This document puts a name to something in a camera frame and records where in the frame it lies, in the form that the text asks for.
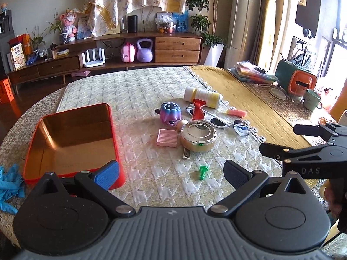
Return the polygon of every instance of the green game piece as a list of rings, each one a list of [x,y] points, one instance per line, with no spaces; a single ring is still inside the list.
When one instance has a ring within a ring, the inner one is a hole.
[[[209,170],[207,166],[200,166],[200,180],[204,180],[205,173]]]

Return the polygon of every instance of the purple kettlebell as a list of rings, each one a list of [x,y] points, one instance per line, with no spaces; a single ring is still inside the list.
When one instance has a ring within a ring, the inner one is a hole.
[[[151,46],[149,48],[141,48],[140,43],[141,42],[150,42]],[[145,39],[139,39],[137,41],[137,48],[138,52],[136,54],[136,58],[139,62],[150,62],[153,59],[152,54],[152,48],[153,48],[153,41],[151,39],[145,38]]]

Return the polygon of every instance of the green mug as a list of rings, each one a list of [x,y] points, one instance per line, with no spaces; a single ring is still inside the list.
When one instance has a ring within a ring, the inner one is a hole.
[[[304,94],[304,107],[310,111],[314,111],[315,108],[322,109],[321,97],[315,91],[307,89]]]

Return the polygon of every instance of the pink square dish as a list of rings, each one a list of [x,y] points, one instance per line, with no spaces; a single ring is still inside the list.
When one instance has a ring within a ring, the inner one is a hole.
[[[176,130],[159,129],[157,145],[175,148],[177,146],[177,137]]]

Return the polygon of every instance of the red candy wrapper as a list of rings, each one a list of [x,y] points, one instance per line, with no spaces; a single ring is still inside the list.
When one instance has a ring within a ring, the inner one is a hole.
[[[204,119],[205,115],[204,115],[204,112],[201,110],[201,108],[203,108],[206,105],[206,101],[194,99],[193,104],[194,104],[194,111],[193,111],[192,120]]]

